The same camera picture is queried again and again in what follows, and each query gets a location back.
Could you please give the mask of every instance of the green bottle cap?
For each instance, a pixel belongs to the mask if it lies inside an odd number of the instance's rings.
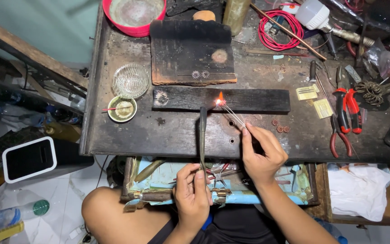
[[[35,215],[42,216],[42,215],[44,215],[45,213],[48,212],[48,210],[49,210],[49,202],[46,201],[46,200],[36,201],[32,208],[33,208],[32,210],[34,211]]]

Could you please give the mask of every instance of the wooden workbench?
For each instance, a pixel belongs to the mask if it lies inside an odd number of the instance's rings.
[[[244,26],[257,26],[258,17],[252,9],[246,16]],[[383,137],[390,127],[390,96],[375,111],[374,106],[361,104],[371,109],[360,135],[352,133],[348,137],[356,151],[351,158],[346,156],[344,143],[337,138],[336,148],[339,158],[332,156],[329,140],[332,134],[328,118],[319,119],[315,108],[307,101],[298,101],[295,89],[309,86],[306,77],[309,62],[300,59],[273,60],[272,56],[249,54],[245,47],[262,48],[257,34],[252,34],[251,42],[245,44],[232,41],[236,84],[214,85],[223,89],[288,89],[290,91],[291,112],[288,115],[239,115],[245,122],[274,131],[290,160],[312,162],[377,162],[390,163],[390,147],[384,144]],[[110,24],[101,7],[98,11],[94,53],[92,57],[89,89],[82,130],[80,153],[111,155],[163,155],[172,157],[196,157],[196,127],[198,113],[177,113],[152,111],[153,86],[137,99],[138,111],[127,123],[114,123],[103,112],[114,94],[111,89],[112,77],[116,69],[128,63],[138,63],[151,69],[150,40],[128,37]],[[335,70],[339,64],[352,63],[351,57],[340,62],[328,60],[330,73],[335,81]],[[319,73],[328,94],[334,88],[329,85],[323,73]],[[319,93],[318,99],[324,98]],[[271,125],[272,119],[281,125],[288,125],[288,134],[279,134]],[[210,114],[207,120],[205,137],[205,157],[241,158],[240,131],[228,125],[228,116]]]

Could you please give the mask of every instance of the leg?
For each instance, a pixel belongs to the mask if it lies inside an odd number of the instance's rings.
[[[99,187],[82,203],[82,216],[88,230],[100,244],[146,244],[171,219],[165,211],[146,205],[123,213],[120,190]]]

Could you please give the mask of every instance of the black shorts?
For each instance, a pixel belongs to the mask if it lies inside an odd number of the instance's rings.
[[[200,230],[191,244],[284,244],[285,237],[274,220],[252,204],[227,204],[211,208],[213,221]],[[153,237],[149,244],[162,244],[178,222],[177,214]]]

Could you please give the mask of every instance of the knee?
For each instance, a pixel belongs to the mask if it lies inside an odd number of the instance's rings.
[[[98,211],[112,201],[119,201],[119,194],[115,189],[102,186],[90,192],[82,202],[81,212],[85,221],[91,216],[97,216]]]

